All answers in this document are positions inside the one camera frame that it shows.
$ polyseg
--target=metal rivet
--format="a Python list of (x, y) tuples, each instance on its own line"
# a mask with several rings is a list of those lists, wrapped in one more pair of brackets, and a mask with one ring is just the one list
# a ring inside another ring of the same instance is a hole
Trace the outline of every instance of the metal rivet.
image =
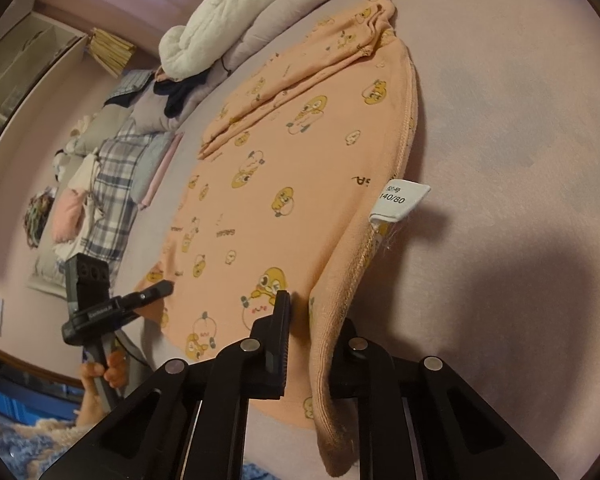
[(242, 348), (245, 352), (255, 352), (258, 348), (260, 348), (260, 342), (257, 339), (250, 337), (240, 343), (240, 348)]
[(369, 346), (369, 343), (363, 337), (353, 337), (349, 339), (349, 347), (352, 350), (364, 350)]
[(182, 359), (172, 359), (164, 365), (164, 369), (168, 374), (179, 374), (184, 370), (185, 363)]
[(424, 359), (424, 365), (429, 369), (437, 372), (438, 370), (442, 370), (442, 361), (437, 357), (427, 357)]

